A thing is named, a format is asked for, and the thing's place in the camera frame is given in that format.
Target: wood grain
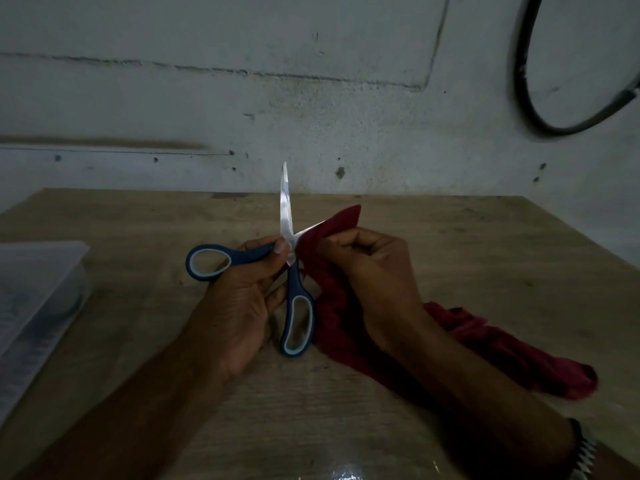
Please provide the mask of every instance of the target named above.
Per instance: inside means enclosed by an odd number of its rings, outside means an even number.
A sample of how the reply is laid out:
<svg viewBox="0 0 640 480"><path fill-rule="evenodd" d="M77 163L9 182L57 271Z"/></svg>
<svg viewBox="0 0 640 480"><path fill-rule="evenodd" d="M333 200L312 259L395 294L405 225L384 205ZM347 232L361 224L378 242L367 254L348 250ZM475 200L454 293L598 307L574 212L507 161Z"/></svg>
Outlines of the wood grain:
<svg viewBox="0 0 640 480"><path fill-rule="evenodd" d="M544 399L640 461L640 273L524 198L294 195L295 231L361 203L404 237L425 300L464 306L595 366L596 395ZM0 216L0 241L79 239L94 291L0 431L7 478L180 330L204 286L194 245L278 232L275 194L46 189ZM312 347L268 344L166 474L176 479L462 478L436 414Z"/></svg>

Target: blue-handled scissors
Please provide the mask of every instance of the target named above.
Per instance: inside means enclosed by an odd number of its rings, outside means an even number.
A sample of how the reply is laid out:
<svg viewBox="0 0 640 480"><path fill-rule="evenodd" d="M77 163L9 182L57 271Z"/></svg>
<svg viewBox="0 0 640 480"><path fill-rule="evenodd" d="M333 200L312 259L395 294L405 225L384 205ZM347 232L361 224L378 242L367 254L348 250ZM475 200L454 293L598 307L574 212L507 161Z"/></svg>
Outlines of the blue-handled scissors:
<svg viewBox="0 0 640 480"><path fill-rule="evenodd" d="M314 299L308 291L305 290L304 286L302 286L302 282L300 281L300 265L298 258L296 257L296 245L304 233L313 229L318 224L304 229L299 233L293 234L291 197L289 195L289 176L287 175L287 164L285 162L282 165L282 178L280 179L280 234L289 244L289 254L287 255L289 275L287 277L287 318L285 320L284 332L280 338L280 350L288 357L297 357L304 354L309 343L311 343L311 338L314 332L316 318L314 313ZM187 273L197 281L214 282L230 266L260 261L266 257L272 249L273 243L247 251L233 250L220 246L219 244L201 244L200 246L196 246L194 249L190 250L189 254L187 254ZM224 255L227 258L227 265L212 273L199 272L194 264L194 260L198 254L204 252L216 252ZM290 348L287 343L291 337L293 329L296 300L304 300L307 303L309 309L308 328L302 344L298 347Z"/></svg>

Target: person's right hand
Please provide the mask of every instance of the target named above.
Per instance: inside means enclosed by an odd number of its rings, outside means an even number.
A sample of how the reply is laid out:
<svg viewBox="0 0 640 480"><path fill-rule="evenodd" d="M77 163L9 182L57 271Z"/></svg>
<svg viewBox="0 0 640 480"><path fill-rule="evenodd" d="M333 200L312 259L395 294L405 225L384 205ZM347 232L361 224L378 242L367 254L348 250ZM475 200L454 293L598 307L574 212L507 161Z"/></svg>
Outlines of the person's right hand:
<svg viewBox="0 0 640 480"><path fill-rule="evenodd" d="M347 275L364 310L367 332L384 352L394 355L400 328L430 321L404 240L354 228L323 239L318 253Z"/></svg>

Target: blue scissor handle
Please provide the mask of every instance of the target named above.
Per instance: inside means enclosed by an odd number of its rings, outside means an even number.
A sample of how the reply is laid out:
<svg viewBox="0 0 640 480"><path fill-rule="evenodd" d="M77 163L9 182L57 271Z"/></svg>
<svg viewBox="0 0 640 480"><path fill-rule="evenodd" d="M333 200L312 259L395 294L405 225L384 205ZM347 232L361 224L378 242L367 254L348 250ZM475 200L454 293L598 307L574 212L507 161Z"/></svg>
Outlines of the blue scissor handle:
<svg viewBox="0 0 640 480"><path fill-rule="evenodd" d="M295 300L304 299L309 306L309 327L305 339L296 349L290 349L287 347L287 341L291 335L291 329L293 326L293 319L295 313ZM287 357L297 357L304 354L305 350L311 343L311 337L314 334L314 325L316 323L316 317L314 315L314 299L302 286L300 281L300 265L296 260L289 268L289 275L287 277L287 318L284 322L284 332L280 338L280 351Z"/></svg>
<svg viewBox="0 0 640 480"><path fill-rule="evenodd" d="M264 246L247 251L238 251L237 249L229 249L218 244L201 244L189 251L187 254L187 260L185 265L187 266L187 273L190 277L197 281L216 281L220 274L224 273L229 266L237 266L239 264L249 264L252 262L260 261L273 249L273 243L265 244ZM193 265L193 260L200 253L214 252L219 253L227 257L228 263L224 268L214 271L212 273L201 273Z"/></svg>

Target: clear plastic box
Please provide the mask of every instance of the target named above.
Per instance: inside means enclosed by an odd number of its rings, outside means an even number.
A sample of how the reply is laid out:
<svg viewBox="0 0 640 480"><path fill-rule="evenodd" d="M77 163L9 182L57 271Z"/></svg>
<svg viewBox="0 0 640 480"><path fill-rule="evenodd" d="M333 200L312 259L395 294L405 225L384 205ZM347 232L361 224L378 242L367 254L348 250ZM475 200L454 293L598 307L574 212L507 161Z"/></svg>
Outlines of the clear plastic box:
<svg viewBox="0 0 640 480"><path fill-rule="evenodd" d="M0 426L89 297L88 249L79 241L0 244Z"/></svg>

